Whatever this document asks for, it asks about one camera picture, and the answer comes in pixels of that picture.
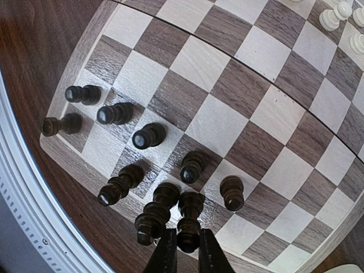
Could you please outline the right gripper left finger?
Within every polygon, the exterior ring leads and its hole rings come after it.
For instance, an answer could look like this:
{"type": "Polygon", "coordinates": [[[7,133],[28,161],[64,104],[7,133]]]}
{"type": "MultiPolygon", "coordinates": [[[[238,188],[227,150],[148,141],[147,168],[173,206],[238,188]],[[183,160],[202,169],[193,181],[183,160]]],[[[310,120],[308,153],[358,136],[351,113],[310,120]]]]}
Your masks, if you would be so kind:
{"type": "Polygon", "coordinates": [[[166,229],[143,273],[177,272],[177,231],[166,229]]]}

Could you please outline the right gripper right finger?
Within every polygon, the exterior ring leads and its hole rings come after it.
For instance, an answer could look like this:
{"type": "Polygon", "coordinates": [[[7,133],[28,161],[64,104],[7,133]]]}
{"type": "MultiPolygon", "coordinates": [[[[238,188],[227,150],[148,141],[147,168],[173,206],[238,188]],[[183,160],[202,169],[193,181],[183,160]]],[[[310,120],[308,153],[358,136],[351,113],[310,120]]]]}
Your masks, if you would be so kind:
{"type": "Polygon", "coordinates": [[[210,229],[200,230],[198,251],[198,271],[202,273],[223,272],[235,273],[225,256],[220,244],[210,229]]]}

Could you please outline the tall dark chess piece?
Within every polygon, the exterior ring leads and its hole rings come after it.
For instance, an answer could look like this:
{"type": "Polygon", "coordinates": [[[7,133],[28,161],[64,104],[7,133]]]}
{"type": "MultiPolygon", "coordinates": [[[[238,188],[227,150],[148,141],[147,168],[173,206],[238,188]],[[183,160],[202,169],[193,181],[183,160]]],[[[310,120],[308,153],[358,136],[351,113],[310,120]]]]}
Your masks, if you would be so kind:
{"type": "Polygon", "coordinates": [[[149,246],[160,238],[171,217],[170,210],[180,197],[179,188],[168,182],[161,183],[153,192],[153,200],[146,204],[143,213],[134,222],[136,237],[140,245],[149,246]]]}

